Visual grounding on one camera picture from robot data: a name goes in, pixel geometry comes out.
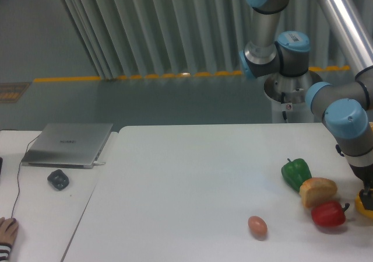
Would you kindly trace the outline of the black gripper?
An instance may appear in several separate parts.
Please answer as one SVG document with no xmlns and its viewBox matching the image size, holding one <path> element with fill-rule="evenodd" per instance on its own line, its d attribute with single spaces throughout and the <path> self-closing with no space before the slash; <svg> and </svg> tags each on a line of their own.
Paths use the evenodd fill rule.
<svg viewBox="0 0 373 262">
<path fill-rule="evenodd" d="M 373 166 L 350 165 L 354 175 L 363 181 L 364 188 L 359 192 L 359 198 L 365 210 L 372 211 L 372 176 Z"/>
</svg>

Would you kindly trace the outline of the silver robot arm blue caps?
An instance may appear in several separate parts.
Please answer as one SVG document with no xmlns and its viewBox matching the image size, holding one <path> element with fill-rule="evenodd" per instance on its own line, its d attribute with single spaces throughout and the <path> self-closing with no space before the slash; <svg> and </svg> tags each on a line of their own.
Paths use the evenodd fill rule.
<svg viewBox="0 0 373 262">
<path fill-rule="evenodd" d="M 249 40 L 239 53 L 249 79 L 269 76 L 273 102 L 305 106 L 333 135 L 372 210 L 372 37 L 353 0 L 245 0 Z"/>
</svg>

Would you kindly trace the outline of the person's hand on mouse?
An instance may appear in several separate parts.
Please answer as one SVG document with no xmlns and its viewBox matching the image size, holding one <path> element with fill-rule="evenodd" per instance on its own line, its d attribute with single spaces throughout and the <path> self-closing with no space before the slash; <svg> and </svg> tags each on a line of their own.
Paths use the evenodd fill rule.
<svg viewBox="0 0 373 262">
<path fill-rule="evenodd" d="M 17 237 L 19 223 L 15 218 L 1 217 L 0 241 L 3 245 L 12 247 Z"/>
</svg>

